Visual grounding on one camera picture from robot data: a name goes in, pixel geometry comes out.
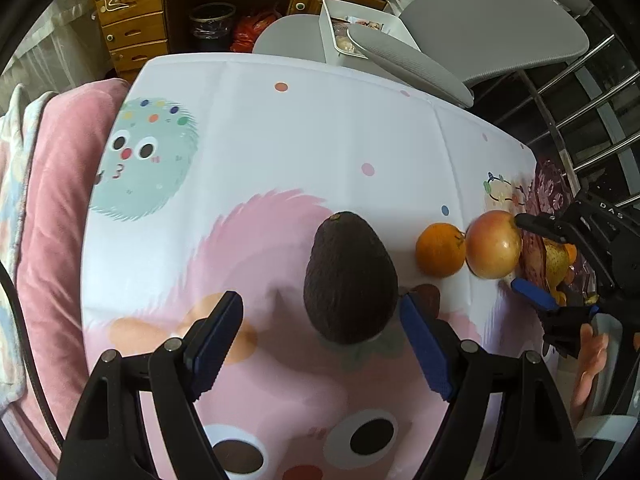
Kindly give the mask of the right hand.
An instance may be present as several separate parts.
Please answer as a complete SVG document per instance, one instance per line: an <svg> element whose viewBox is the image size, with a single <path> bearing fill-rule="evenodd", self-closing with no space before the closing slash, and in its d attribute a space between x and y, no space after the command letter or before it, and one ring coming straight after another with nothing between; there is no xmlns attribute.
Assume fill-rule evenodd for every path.
<svg viewBox="0 0 640 480"><path fill-rule="evenodd" d="M589 324L580 326L578 369L570 399L570 420L576 426L582 419L597 374L604 370L608 359L608 334L595 335Z"/></svg>

